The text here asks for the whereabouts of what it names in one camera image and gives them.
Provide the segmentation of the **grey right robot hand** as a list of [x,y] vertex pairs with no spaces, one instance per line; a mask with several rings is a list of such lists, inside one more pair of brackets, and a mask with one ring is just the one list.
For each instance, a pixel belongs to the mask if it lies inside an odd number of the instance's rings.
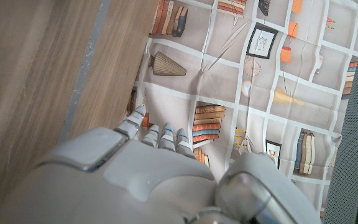
[[319,223],[270,155],[245,152],[216,180],[184,129],[152,126],[146,110],[46,153],[0,206],[0,223]]

